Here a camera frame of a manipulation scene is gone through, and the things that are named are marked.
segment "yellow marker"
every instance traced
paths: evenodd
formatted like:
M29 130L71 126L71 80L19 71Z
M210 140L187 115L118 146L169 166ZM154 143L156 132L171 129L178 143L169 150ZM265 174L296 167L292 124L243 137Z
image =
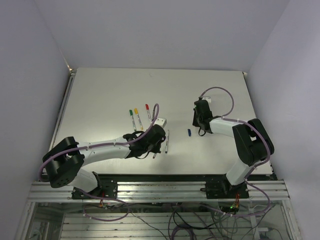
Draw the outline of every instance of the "yellow marker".
M138 109L135 108L134 109L134 113L136 114L136 116L138 117L138 120L139 120L139 124L140 124L140 127L141 127L141 130L144 129L144 127L142 126L142 122L141 122L141 119L140 119L140 116L139 116L139 113L138 113Z

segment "metal frame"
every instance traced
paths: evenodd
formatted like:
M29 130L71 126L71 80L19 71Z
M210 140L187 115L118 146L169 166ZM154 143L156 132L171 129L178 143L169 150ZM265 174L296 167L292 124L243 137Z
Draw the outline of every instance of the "metal frame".
M76 76L76 70L70 73L68 85L65 90L63 101L57 116L57 122L54 134L50 144L50 149L55 144L57 134L65 113L68 98ZM285 217L286 225L289 227L289 233L292 240L302 240L300 229L295 218L293 208L290 202L290 196L283 180L261 180L261 176L252 176L250 183L265 191L271 201L282 202L282 213ZM201 192L200 188L204 188L205 181L117 181L118 192L117 199L128 203L183 203L183 202L233 202L233 198L227 199L207 199L206 193ZM34 182L31 186L26 207L20 221L20 225L16 234L16 240L25 240L28 235L30 224L38 203L99 203L97 199L72 199L72 186L64 186L61 188L51 188L47 182ZM266 201L266 197L260 191L248 186L249 198L241 198L240 201L251 203L255 201ZM251 220L254 226L256 218ZM263 232L264 228L260 228L257 232Z

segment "green marker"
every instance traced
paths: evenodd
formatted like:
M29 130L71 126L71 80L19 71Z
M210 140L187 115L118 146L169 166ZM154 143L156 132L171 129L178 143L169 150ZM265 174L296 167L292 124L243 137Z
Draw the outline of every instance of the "green marker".
M131 109L129 110L129 112L130 112L130 116L131 116L131 119L132 119L133 129L134 129L134 131L137 131L137 127L136 127L135 119L134 119L134 113L132 112Z

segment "gray wall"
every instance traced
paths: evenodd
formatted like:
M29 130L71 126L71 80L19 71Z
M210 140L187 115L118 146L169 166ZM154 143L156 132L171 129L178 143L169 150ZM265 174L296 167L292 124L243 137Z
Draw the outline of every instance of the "gray wall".
M248 73L304 239L319 239L320 1L291 0Z
M35 0L72 68L247 72L289 0Z
M69 70L32 0L0 1L0 239L14 238Z

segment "wall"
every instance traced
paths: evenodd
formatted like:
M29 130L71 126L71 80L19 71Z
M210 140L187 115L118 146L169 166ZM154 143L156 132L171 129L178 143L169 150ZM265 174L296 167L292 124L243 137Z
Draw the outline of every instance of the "wall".
M35 0L72 68L247 72L289 0Z
M305 240L319 239L320 1L291 0L248 73Z
M48 151L69 69L32 0L0 1L0 239L11 240Z

